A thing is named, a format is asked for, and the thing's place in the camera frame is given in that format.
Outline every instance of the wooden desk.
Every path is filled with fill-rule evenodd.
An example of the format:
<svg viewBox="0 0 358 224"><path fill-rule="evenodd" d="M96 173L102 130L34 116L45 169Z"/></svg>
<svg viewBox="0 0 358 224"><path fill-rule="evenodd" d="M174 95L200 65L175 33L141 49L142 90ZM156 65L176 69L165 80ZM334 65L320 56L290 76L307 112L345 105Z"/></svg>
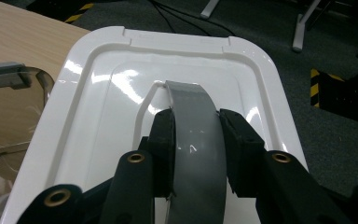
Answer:
<svg viewBox="0 0 358 224"><path fill-rule="evenodd" d="M0 2L0 63L25 63L55 80L69 49L88 32Z"/></svg>

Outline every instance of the gray strap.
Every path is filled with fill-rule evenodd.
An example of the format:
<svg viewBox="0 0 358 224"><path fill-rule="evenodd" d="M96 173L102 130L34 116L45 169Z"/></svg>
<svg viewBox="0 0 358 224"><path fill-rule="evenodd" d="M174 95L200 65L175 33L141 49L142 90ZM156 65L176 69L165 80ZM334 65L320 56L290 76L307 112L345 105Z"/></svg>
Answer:
<svg viewBox="0 0 358 224"><path fill-rule="evenodd" d="M222 224L226 206L226 152L211 97L196 84L167 81L176 127L168 224Z"/></svg>

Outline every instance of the cable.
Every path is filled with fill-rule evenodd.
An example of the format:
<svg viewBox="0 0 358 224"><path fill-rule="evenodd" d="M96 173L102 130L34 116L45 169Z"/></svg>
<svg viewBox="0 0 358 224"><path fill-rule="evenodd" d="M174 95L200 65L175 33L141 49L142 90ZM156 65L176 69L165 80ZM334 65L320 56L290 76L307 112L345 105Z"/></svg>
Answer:
<svg viewBox="0 0 358 224"><path fill-rule="evenodd" d="M158 4L156 4L154 1L149 0L150 3L153 5L153 7L156 9L158 14L167 22L168 26L170 27L171 31L176 34L176 31L171 26L171 23L168 21L168 19L161 13L161 11L158 9Z"/></svg>
<svg viewBox="0 0 358 224"><path fill-rule="evenodd" d="M234 34L234 32L232 32L232 31L229 30L227 27L225 27L224 25L221 25L221 24L219 24L219 23L217 23L217 22L203 20L203 19L201 19L201 18L199 18L199 17L196 17L196 16L193 16L193 15L188 14L188 13L186 13L186 12L180 11L180 10L175 9L175 8L173 8L173 7L169 7L169 6L166 6L166 5L164 5L164 4L161 4L160 2L157 2L157 1L155 1L155 0L148 0L148 1L151 2L153 5L156 4L156 5L160 6L160 7L165 7L165 8L167 8L167 9L169 9L169 10L172 10L172 11L177 12L177 13L180 13L180 14L182 14L182 15L185 15L185 16L188 16L188 17L191 17L191 18L194 18L194 19L196 19L196 20L208 22L208 23L210 23L210 24L213 24L213 25L215 25L215 26L218 26L218 27L220 27L220 28L226 30L227 32L231 33L233 36L236 36L236 35Z"/></svg>
<svg viewBox="0 0 358 224"><path fill-rule="evenodd" d="M174 16L176 19L181 20L181 21L184 21L184 22L186 22L186 23L188 23L188 24L190 24L190 25L196 27L197 29L199 29L199 30L201 30L203 33L205 33L207 36L211 36L211 34L209 34L207 31L205 31L204 29L202 29L202 28L199 27L198 25L194 24L193 22L187 21L187 20L185 20L185 19L183 19L183 18L181 18L181 17L175 15L174 13L170 12L169 10L167 10L167 9L164 8L164 7L161 7L161 6L158 6L158 7L159 7L160 9L164 10L165 12L171 14L171 15Z"/></svg>

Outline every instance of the black and yellow striped tape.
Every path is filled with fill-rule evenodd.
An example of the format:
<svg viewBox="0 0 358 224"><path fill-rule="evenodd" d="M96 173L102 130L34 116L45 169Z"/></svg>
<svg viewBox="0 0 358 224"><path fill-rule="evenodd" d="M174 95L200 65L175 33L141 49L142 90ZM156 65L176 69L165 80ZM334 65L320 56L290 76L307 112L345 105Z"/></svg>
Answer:
<svg viewBox="0 0 358 224"><path fill-rule="evenodd" d="M326 73L318 71L314 68L310 70L310 104L318 108L320 107L320 94L319 94L320 74L326 74ZM326 74L326 75L338 81L345 81L344 79L335 75L331 75L331 74Z"/></svg>
<svg viewBox="0 0 358 224"><path fill-rule="evenodd" d="M94 4L92 4L92 3L88 3L88 4L84 5L81 9L78 10L77 13L75 13L75 15L71 16L64 22L71 24L72 22L77 21L87 10L92 8L92 6L94 6Z"/></svg>

